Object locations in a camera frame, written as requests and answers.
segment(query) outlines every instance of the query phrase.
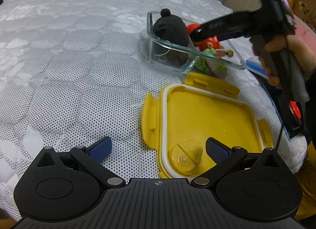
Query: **metal screw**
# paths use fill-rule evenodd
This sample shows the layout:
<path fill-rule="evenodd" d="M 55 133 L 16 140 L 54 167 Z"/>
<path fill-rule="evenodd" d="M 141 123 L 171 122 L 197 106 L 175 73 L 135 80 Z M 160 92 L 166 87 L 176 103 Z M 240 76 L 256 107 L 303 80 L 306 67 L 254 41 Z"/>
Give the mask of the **metal screw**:
<path fill-rule="evenodd" d="M 194 182 L 196 184 L 199 184 L 199 185 L 206 185 L 208 184 L 210 181 L 209 179 L 207 179 L 206 177 L 197 177 L 195 178 Z"/>
<path fill-rule="evenodd" d="M 112 178 L 107 180 L 107 183 L 110 185 L 119 185 L 122 182 L 123 182 L 123 180 L 121 178 L 118 178 L 118 177 L 112 177 Z"/>

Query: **blue gripper pad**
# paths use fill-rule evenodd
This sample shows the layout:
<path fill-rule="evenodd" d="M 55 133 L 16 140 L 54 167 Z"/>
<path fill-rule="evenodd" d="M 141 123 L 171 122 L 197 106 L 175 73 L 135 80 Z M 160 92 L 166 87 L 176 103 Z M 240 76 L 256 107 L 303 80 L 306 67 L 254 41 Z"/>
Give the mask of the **blue gripper pad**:
<path fill-rule="evenodd" d="M 214 138 L 208 138 L 206 141 L 207 155 L 216 163 L 220 163 L 231 154 L 232 149 L 217 141 Z"/>
<path fill-rule="evenodd" d="M 112 151 L 112 140 L 105 136 L 85 149 L 85 152 L 98 163 L 105 160 Z"/>

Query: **quilted mattress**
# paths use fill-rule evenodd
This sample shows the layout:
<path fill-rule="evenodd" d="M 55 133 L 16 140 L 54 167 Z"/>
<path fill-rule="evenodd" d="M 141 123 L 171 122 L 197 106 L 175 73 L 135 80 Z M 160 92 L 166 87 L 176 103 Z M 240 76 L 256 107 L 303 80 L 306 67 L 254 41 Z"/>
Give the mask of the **quilted mattress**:
<path fill-rule="evenodd" d="M 169 8 L 198 23 L 230 13 L 216 0 L 4 0 L 0 5 L 0 208 L 20 218 L 13 200 L 19 178 L 43 146 L 69 151 L 103 136 L 113 140 L 102 163 L 125 178 L 158 176 L 156 151 L 141 138 L 140 115 L 148 92 L 158 97 L 180 74 L 147 60 L 146 13 Z M 244 59 L 248 39 L 232 41 Z M 229 69 L 228 82 L 276 141 L 281 124 L 271 102 L 247 70 Z M 280 154 L 296 172 L 304 137 Z"/>

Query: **red toy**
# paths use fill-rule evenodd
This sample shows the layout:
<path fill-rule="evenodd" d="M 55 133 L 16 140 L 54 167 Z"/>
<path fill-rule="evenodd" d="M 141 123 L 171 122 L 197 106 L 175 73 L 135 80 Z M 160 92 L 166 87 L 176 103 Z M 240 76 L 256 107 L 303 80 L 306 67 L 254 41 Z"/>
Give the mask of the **red toy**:
<path fill-rule="evenodd" d="M 188 30 L 189 35 L 194 31 L 194 29 L 196 29 L 197 27 L 199 27 L 200 24 L 197 23 L 192 23 L 190 25 L 188 25 L 186 28 Z M 204 40 L 202 43 L 193 43 L 195 47 L 199 47 L 200 51 L 204 51 L 205 49 L 220 49 L 221 45 L 217 39 L 216 36 L 214 37 L 210 37 L 206 40 Z"/>
<path fill-rule="evenodd" d="M 201 52 L 204 51 L 205 49 L 212 49 L 212 48 L 215 50 L 221 48 L 221 45 L 216 36 L 210 37 L 204 40 L 202 44 L 199 45 L 199 49 Z"/>

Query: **bed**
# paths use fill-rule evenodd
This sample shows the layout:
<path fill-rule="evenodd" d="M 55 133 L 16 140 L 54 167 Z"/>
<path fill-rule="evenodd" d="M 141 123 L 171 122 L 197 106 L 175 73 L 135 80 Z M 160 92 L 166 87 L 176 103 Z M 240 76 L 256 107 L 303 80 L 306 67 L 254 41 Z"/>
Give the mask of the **bed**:
<path fill-rule="evenodd" d="M 158 97 L 184 76 L 147 60 L 146 13 L 169 8 L 198 23 L 231 12 L 216 0 L 4 0 L 0 5 L 0 208 L 20 218 L 13 191 L 44 146 L 69 151 L 110 136 L 102 163 L 128 181 L 158 176 L 156 152 L 141 138 L 140 115 L 148 92 Z M 248 39 L 232 40 L 252 56 Z M 268 120 L 274 141 L 281 124 L 253 75 L 229 69 L 226 79 L 258 119 Z M 301 167 L 306 140 L 279 152 L 292 172 Z"/>

